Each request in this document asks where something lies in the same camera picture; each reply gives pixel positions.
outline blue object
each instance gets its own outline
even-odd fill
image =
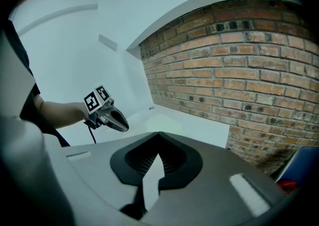
[[[304,146],[292,156],[282,170],[276,182],[293,180],[297,186],[302,186],[319,159],[319,147]]]

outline red object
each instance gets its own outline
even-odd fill
[[[278,182],[278,185],[284,190],[286,195],[294,191],[297,188],[295,181],[293,180],[282,180]]]

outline white floor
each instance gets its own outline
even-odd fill
[[[229,125],[154,105],[129,117],[130,129],[121,133],[103,127],[94,131],[97,143],[113,141],[145,132],[164,131],[205,143],[226,147]]]

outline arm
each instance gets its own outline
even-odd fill
[[[66,127],[88,118],[84,103],[45,102],[37,95],[34,97],[34,104],[55,128]]]

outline hand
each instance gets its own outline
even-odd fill
[[[81,111],[81,113],[83,114],[83,119],[84,120],[88,120],[89,119],[89,112],[85,107],[84,102],[79,103],[79,110]]]

